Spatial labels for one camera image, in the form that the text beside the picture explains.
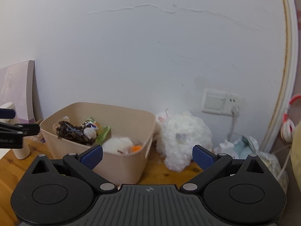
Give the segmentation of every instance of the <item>door frame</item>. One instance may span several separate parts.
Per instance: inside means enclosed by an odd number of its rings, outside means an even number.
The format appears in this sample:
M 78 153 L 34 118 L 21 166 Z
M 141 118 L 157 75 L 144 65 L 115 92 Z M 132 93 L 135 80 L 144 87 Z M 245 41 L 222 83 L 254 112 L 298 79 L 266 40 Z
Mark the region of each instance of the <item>door frame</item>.
M 270 152 L 278 137 L 282 125 L 282 116 L 291 99 L 296 72 L 298 66 L 299 52 L 299 30 L 296 6 L 294 0 L 282 0 L 285 17 L 286 43 L 282 83 L 276 101 L 274 113 L 270 120 L 265 137 L 261 143 L 260 150 Z

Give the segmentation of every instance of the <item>dark brown plush toy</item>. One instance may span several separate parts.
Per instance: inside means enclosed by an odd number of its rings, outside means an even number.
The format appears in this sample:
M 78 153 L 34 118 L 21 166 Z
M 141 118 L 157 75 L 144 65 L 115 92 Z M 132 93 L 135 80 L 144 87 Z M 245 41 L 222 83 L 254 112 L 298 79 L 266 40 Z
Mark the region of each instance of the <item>dark brown plush toy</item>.
M 82 127 L 75 127 L 67 121 L 60 121 L 59 124 L 60 127 L 56 128 L 58 138 L 64 138 L 84 145 L 92 145 L 95 142 L 95 139 L 89 139 L 84 134 Z

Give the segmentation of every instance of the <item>light blue cloth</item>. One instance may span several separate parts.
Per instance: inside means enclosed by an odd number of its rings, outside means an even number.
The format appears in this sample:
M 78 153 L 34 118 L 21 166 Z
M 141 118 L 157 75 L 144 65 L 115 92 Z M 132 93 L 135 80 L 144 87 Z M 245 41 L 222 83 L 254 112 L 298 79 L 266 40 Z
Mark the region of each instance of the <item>light blue cloth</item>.
M 256 154 L 258 152 L 258 143 L 253 137 L 242 136 L 233 144 L 233 150 L 238 154 L 239 159 L 246 159 L 249 154 Z

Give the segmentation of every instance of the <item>black clip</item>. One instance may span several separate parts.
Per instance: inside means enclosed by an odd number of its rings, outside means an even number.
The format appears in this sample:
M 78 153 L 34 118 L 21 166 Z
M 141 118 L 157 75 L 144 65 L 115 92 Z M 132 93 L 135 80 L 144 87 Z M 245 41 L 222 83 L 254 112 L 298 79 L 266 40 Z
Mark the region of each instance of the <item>black clip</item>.
M 14 119 L 16 112 L 13 109 L 0 109 L 0 118 L 1 119 Z
M 39 124 L 0 123 L 0 148 L 22 149 L 23 137 L 37 135 L 39 131 Z

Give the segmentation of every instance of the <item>white plush toy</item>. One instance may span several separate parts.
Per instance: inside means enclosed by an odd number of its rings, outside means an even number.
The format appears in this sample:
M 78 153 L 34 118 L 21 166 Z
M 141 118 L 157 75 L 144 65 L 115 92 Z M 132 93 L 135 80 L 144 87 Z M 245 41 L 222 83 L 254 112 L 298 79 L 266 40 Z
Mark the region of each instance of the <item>white plush toy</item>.
M 187 167 L 196 144 L 212 151 L 212 133 L 202 119 L 189 112 L 171 115 L 167 111 L 156 117 L 154 139 L 169 170 L 181 172 Z

